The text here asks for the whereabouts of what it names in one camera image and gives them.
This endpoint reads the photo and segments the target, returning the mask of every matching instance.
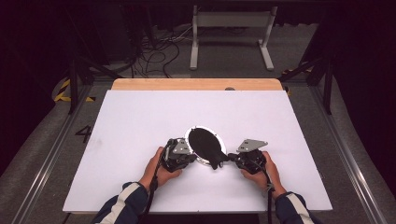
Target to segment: handheld controller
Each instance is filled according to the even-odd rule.
[[[186,168],[189,163],[194,162],[197,156],[191,154],[189,146],[184,138],[169,139],[163,150],[161,163],[170,173]]]
[[[262,152],[258,150],[259,147],[268,145],[267,142],[247,139],[236,150],[238,154],[229,153],[228,157],[234,161],[239,169],[248,171],[251,175],[262,171],[262,167],[266,163]]]

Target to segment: white tabletop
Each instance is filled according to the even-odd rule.
[[[245,139],[268,142],[287,190],[310,210],[331,210],[289,98],[284,91],[108,91],[82,157],[64,211],[96,213],[140,179],[149,159],[169,138],[205,126],[235,153]],[[159,188],[150,213],[260,213],[266,201],[234,163],[222,168],[194,162]]]

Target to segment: person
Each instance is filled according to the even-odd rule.
[[[148,204],[149,185],[154,176],[157,163],[163,152],[163,147],[159,147],[154,157],[152,157],[145,169],[145,173],[137,182],[129,182],[122,186],[119,195],[109,199],[97,213],[92,223],[137,223],[139,215],[142,214]],[[270,176],[274,191],[272,193],[275,200],[276,216],[280,223],[321,223],[311,212],[306,209],[304,198],[296,193],[286,191],[280,182],[279,172],[276,165],[271,160],[268,152],[264,151],[266,159],[265,169]],[[162,166],[158,169],[158,187],[163,186],[169,180],[180,176],[182,170],[169,173]],[[241,170],[242,175],[262,189],[267,190],[267,178],[263,172],[251,175],[246,170]]]

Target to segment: hand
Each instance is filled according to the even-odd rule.
[[[149,192],[149,184],[151,183],[152,177],[154,177],[155,168],[157,167],[158,161],[160,160],[162,153],[163,147],[159,147],[154,157],[149,160],[148,165],[146,166],[145,173],[139,180],[139,183],[145,187],[147,192]],[[160,165],[160,168],[157,171],[158,188],[164,185],[168,180],[176,178],[180,175],[181,170],[176,170],[173,173],[170,173]]]
[[[279,172],[277,171],[276,165],[271,160],[270,154],[264,151],[262,155],[267,160],[267,162],[265,163],[265,169],[274,185],[273,198],[276,199],[277,196],[279,196],[280,194],[286,193],[286,190],[285,188],[283,188],[282,184],[280,183]],[[255,175],[251,175],[248,171],[241,170],[241,173],[246,179],[254,181],[260,189],[267,190],[268,180],[263,172],[258,172]]]

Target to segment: navy blue sleeve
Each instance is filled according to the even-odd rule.
[[[148,193],[140,183],[126,183],[122,192],[109,199],[92,223],[134,224],[148,203]]]
[[[279,195],[275,201],[276,216],[282,224],[321,224],[311,212],[306,209],[304,198],[296,193],[287,192]]]

